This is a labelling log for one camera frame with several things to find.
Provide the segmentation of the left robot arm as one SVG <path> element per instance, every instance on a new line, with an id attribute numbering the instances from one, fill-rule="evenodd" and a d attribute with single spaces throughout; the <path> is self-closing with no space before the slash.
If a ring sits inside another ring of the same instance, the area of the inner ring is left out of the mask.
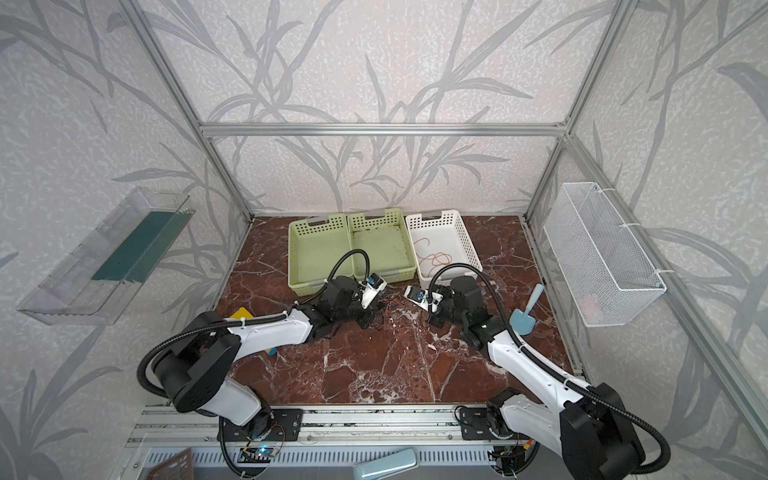
<path id="1" fill-rule="evenodd" d="M 362 282 L 340 276 L 327 281 L 312 301 L 280 314 L 237 320 L 204 312 L 145 354 L 137 381 L 180 413 L 204 411 L 238 427 L 252 426 L 264 418 L 266 406 L 229 377 L 232 365 L 272 348 L 317 341 L 346 322 L 367 328 L 386 287 L 376 273 Z"/>

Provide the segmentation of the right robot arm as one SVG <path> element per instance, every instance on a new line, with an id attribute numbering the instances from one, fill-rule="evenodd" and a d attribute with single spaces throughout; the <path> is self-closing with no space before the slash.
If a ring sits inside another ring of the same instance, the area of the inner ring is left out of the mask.
<path id="1" fill-rule="evenodd" d="M 528 344 L 508 315 L 488 311 L 484 275 L 459 276 L 447 287 L 416 290 L 408 299 L 431 322 L 460 325 L 463 340 L 520 381 L 527 394 L 503 392 L 488 402 L 500 437 L 523 434 L 558 454 L 575 479 L 623 479 L 657 472 L 671 447 L 652 425 L 627 411 L 609 385 L 593 386 L 561 369 Z"/>

